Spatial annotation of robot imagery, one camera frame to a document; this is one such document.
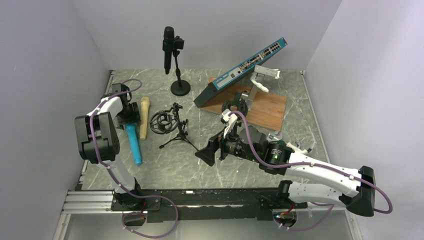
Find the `black tripod shock mount stand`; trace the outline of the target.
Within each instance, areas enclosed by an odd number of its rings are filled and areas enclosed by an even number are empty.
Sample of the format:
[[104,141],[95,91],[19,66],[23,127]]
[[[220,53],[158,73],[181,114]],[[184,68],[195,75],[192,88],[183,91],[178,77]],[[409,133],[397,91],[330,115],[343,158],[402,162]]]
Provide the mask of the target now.
[[181,140],[190,144],[196,150],[198,150],[198,148],[188,139],[189,134],[186,131],[188,119],[180,119],[180,109],[183,109],[183,106],[178,104],[177,102],[174,102],[170,109],[160,110],[156,112],[149,120],[150,129],[158,135],[170,134],[174,130],[178,129],[177,135],[174,138],[165,142],[164,144],[160,145],[160,149],[164,148],[172,141]]

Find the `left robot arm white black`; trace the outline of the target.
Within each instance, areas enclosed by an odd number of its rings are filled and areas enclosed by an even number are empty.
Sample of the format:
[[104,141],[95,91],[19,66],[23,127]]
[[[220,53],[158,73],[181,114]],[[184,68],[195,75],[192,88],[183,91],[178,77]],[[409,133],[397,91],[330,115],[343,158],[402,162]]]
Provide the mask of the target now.
[[74,119],[78,151],[82,159],[106,172],[113,184],[113,195],[129,209],[137,210],[144,196],[136,178],[120,159],[118,127],[126,130],[130,142],[137,145],[136,125],[141,116],[138,104],[132,102],[132,90],[124,83],[114,83],[94,110]]

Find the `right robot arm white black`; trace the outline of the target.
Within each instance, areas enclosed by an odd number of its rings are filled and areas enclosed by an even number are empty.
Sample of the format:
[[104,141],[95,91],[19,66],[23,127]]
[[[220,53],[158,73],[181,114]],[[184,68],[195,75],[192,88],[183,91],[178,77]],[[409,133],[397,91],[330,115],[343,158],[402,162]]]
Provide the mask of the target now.
[[[262,162],[252,152],[249,139]],[[216,151],[220,151],[222,160],[232,155],[258,163],[259,168],[268,174],[313,181],[300,183],[282,180],[274,199],[282,208],[314,202],[344,206],[349,212],[362,217],[372,217],[376,211],[375,189],[372,187],[375,174],[369,166],[346,168],[314,159],[295,151],[287,143],[269,142],[265,134],[253,126],[228,135],[220,131],[210,137],[207,145],[198,150],[195,156],[212,167]]]

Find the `black shock mount desk stand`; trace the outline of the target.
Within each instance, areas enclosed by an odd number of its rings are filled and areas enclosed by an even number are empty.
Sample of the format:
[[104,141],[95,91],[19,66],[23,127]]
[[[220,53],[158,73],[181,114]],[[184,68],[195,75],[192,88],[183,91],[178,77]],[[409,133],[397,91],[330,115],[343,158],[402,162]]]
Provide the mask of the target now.
[[[237,92],[234,96],[233,100],[226,100],[223,104],[222,104],[222,112],[225,109],[229,109],[231,112],[233,111],[238,111],[240,113],[242,113],[245,117],[247,116],[249,109],[248,109],[248,105],[246,103],[246,99],[243,98],[243,93]],[[240,120],[241,117],[239,115],[237,115],[237,120]]]

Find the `blue microphone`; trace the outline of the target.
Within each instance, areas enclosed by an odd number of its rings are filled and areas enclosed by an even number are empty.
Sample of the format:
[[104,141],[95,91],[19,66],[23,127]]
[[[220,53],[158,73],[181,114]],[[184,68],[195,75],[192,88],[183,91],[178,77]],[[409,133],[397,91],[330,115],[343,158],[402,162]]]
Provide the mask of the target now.
[[133,160],[136,166],[140,166],[143,163],[142,154],[140,151],[139,143],[138,143],[138,135],[137,135],[137,127],[134,123],[126,124],[125,130],[128,135],[128,140],[133,156]]

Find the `cream yellow microphone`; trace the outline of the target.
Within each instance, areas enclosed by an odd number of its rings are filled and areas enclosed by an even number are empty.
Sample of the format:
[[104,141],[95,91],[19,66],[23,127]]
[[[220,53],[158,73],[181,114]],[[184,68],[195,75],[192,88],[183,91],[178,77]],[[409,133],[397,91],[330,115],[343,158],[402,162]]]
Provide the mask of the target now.
[[139,139],[145,140],[147,136],[147,127],[149,122],[149,107],[150,99],[147,96],[143,96],[140,100],[140,130]]

